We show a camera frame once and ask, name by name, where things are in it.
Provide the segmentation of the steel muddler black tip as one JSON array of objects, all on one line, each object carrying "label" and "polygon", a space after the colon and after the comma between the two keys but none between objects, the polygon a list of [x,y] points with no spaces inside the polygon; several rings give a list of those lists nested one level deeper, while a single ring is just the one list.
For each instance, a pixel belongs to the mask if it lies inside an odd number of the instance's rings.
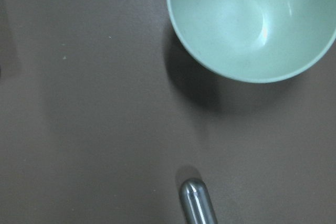
[{"label": "steel muddler black tip", "polygon": [[179,198],[186,223],[218,223],[205,183],[189,178],[179,188]]}]

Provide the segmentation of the mint green bowl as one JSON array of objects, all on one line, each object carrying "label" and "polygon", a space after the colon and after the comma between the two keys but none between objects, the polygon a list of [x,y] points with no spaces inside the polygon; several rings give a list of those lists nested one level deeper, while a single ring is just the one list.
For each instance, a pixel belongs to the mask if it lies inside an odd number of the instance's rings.
[{"label": "mint green bowl", "polygon": [[335,0],[166,0],[173,30],[206,69],[249,83],[297,76],[335,42]]}]

